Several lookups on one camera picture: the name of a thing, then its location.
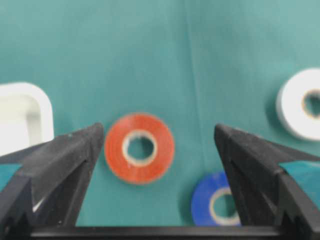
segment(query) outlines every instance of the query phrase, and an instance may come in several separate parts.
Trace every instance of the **green cloth background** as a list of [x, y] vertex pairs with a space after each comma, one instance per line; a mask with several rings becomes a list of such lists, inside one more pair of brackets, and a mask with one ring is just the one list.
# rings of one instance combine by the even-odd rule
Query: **green cloth background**
[[320, 65], [318, 0], [0, 0], [0, 83], [49, 96], [56, 135], [106, 131], [130, 112], [170, 127], [173, 165], [160, 180], [117, 179], [101, 153], [78, 225], [193, 224], [197, 181], [222, 170], [216, 123], [320, 155], [288, 134], [275, 97]]

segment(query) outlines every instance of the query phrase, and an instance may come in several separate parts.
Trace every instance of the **white plastic container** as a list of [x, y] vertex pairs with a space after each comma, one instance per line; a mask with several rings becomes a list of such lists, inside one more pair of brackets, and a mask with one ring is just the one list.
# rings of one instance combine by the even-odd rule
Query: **white plastic container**
[[0, 156], [54, 138], [52, 106], [39, 87], [0, 84]]

